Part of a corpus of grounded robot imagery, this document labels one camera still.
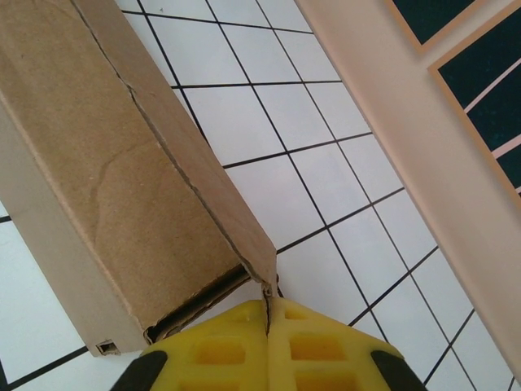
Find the brown cardboard paper box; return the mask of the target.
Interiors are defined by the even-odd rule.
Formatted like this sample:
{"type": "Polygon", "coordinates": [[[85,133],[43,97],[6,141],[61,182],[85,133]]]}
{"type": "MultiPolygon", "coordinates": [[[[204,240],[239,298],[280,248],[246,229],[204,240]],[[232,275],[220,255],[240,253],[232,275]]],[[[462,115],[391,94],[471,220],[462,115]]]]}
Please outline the brown cardboard paper box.
{"type": "Polygon", "coordinates": [[[115,0],[0,0],[0,201],[95,355],[146,348],[275,248],[115,0]]]}

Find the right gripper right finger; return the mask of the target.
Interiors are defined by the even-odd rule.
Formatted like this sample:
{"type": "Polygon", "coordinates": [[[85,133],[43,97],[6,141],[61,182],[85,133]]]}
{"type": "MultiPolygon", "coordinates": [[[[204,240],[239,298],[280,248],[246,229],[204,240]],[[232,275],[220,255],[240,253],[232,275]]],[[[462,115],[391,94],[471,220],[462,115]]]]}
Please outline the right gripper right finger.
{"type": "Polygon", "coordinates": [[[272,304],[269,391],[426,391],[387,342],[288,299],[272,304]]]}

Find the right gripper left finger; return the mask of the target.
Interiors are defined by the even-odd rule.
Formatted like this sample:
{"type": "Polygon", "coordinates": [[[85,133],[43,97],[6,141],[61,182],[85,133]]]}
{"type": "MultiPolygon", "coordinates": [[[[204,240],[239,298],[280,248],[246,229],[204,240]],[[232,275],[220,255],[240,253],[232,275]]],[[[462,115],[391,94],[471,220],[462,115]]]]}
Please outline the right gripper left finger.
{"type": "Polygon", "coordinates": [[[112,391],[269,391],[265,308],[246,301],[145,349],[112,391]]]}

